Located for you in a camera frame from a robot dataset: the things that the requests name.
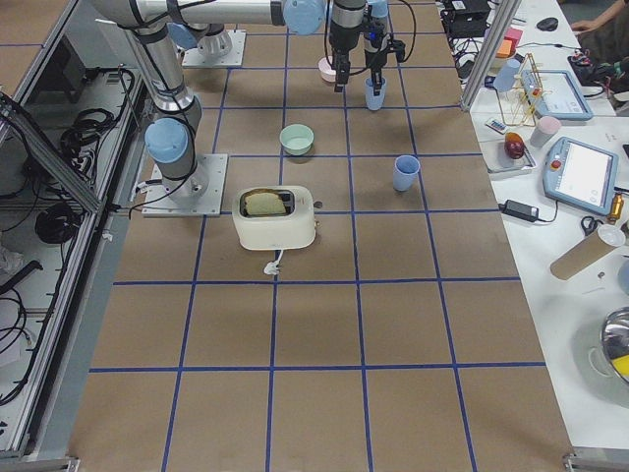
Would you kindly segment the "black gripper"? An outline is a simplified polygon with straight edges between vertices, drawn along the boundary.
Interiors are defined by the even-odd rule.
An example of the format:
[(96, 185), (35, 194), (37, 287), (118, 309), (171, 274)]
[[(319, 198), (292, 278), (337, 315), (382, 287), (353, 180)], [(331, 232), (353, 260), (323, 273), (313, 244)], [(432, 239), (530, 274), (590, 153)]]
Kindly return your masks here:
[(372, 94), (380, 96), (384, 86), (381, 71), (387, 64), (388, 55), (393, 54), (398, 63), (404, 62), (406, 44), (389, 30), (387, 16), (367, 17), (363, 39), (366, 67), (371, 72)]
[(333, 0), (328, 40), (333, 54), (334, 91), (342, 92), (350, 77), (349, 53), (363, 30), (365, 0)]

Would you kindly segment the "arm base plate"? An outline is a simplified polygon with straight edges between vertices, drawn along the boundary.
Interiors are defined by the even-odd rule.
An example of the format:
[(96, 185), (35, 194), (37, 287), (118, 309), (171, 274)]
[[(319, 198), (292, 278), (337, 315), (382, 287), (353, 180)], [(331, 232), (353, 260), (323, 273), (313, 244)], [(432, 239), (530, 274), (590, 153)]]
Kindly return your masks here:
[(150, 186), (148, 205), (142, 206), (145, 217), (218, 216), (221, 212), (228, 155), (198, 154), (197, 169), (184, 185), (172, 194), (178, 183), (165, 180)]
[(184, 69), (216, 69), (241, 67), (244, 58), (246, 32), (225, 29), (218, 34), (205, 36), (196, 48), (185, 52)]

